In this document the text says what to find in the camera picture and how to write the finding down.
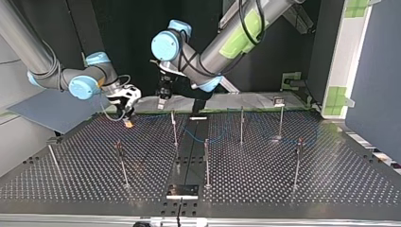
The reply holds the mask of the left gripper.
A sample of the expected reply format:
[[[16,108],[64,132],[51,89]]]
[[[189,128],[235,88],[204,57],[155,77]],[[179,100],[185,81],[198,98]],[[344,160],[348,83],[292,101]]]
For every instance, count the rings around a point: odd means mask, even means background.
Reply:
[[[163,110],[166,100],[170,99],[173,94],[173,82],[175,77],[169,73],[159,72],[159,81],[156,90],[156,96],[159,97],[157,109]]]

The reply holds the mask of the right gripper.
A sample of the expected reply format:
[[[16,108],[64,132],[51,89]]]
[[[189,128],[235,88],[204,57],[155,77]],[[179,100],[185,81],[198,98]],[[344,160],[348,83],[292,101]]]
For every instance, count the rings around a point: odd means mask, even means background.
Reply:
[[[128,129],[132,128],[133,123],[131,122],[131,116],[134,112],[134,104],[120,102],[115,104],[115,107],[118,118],[124,121],[125,127]]]

